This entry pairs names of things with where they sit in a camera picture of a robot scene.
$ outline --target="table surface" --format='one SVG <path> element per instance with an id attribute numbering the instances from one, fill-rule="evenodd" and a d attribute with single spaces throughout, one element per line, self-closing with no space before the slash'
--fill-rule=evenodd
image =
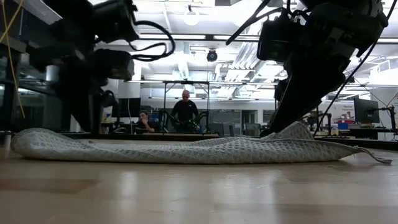
<path id="1" fill-rule="evenodd" d="M 375 153 L 398 161 L 398 153 Z M 3 147 L 0 158 L 0 223 L 5 224 L 398 220 L 398 167 L 365 154 L 337 162 L 185 166 L 33 161 Z"/>

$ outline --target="security camera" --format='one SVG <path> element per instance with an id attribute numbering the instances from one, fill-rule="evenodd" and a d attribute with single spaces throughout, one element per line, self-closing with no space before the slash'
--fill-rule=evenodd
<path id="1" fill-rule="evenodd" d="M 215 62 L 215 61 L 217 61 L 217 53 L 216 53 L 216 50 L 209 50 L 209 53 L 207 54 L 207 61 L 208 61 L 208 62 Z"/>

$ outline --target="person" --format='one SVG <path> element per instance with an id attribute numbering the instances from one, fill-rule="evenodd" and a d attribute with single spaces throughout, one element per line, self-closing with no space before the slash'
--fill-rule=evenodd
<path id="1" fill-rule="evenodd" d="M 156 131 L 156 124 L 149 121 L 149 114 L 146 111 L 139 113 L 139 120 L 137 122 L 136 133 L 142 134 L 144 132 L 154 133 Z"/>
<path id="2" fill-rule="evenodd" d="M 182 100 L 178 101 L 172 110 L 171 116 L 177 114 L 177 118 L 180 121 L 178 132 L 189 132 L 188 122 L 193 119 L 193 115 L 197 117 L 199 115 L 196 104 L 189 100 L 189 91 L 184 90 L 182 92 Z"/>

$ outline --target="ceiling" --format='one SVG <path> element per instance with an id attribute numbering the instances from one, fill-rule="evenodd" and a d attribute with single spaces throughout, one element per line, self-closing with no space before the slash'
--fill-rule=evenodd
<path id="1" fill-rule="evenodd" d="M 29 2 L 25 8 L 31 12 L 39 9 L 35 14 L 36 16 L 41 16 L 48 23 L 51 23 L 51 20 L 57 20 L 57 15 L 51 10 L 45 9 L 40 0 L 31 0 Z M 98 4 L 103 2 L 103 0 L 90 0 L 90 2 Z M 254 12 L 260 2 L 260 0 L 134 0 L 134 4 L 138 8 L 138 12 L 135 13 L 138 21 L 156 22 L 166 28 L 171 34 L 198 35 L 231 35 Z M 274 6 L 282 4 L 281 0 L 272 2 Z M 387 14 L 389 10 L 387 6 L 391 5 L 392 1 L 383 2 L 386 6 L 384 12 Z M 188 11 L 189 4 L 192 7 L 192 12 Z M 294 0 L 292 0 L 292 7 L 296 7 Z M 389 27 L 384 29 L 382 37 L 398 37 L 397 11 L 393 13 L 389 23 Z M 158 30 L 146 26 L 138 27 L 137 29 L 141 34 L 159 33 Z M 245 34 L 258 35 L 260 30 L 261 24 L 258 22 L 251 26 Z M 143 48 L 156 42 L 159 42 L 159 40 L 138 40 L 132 44 L 137 48 Z M 177 41 L 176 44 L 176 51 L 173 55 L 155 62 L 140 63 L 142 66 L 142 77 L 145 80 L 180 80 L 187 78 L 189 80 L 208 80 L 213 82 L 271 83 L 275 78 L 283 79 L 285 77 L 285 73 L 282 71 L 283 68 L 280 65 L 272 62 L 260 62 L 256 58 L 256 43 L 233 42 L 231 45 L 225 46 L 223 41 L 181 40 Z M 128 44 L 122 40 L 110 44 L 100 43 L 98 48 L 125 50 L 134 54 Z M 209 49 L 217 51 L 218 60 L 216 62 L 207 62 L 206 55 Z M 161 54 L 162 50 L 152 49 L 144 53 Z M 372 51 L 369 60 L 358 72 L 358 80 L 371 84 L 372 80 L 374 80 L 370 78 L 371 70 L 389 63 L 390 59 L 395 59 L 396 57 L 398 57 L 397 44 L 377 45 Z M 352 71 L 358 64 L 359 59 L 353 57 L 347 72 Z M 142 87 L 163 88 L 156 84 L 143 84 Z M 268 92 L 272 91 L 262 90 L 260 85 L 254 88 L 220 85 L 214 86 L 214 89 L 212 91 L 214 97 L 222 96 L 228 98 L 238 96 L 250 98 L 252 95 L 261 95 L 261 91 L 263 91 L 263 95 L 270 95 Z"/>

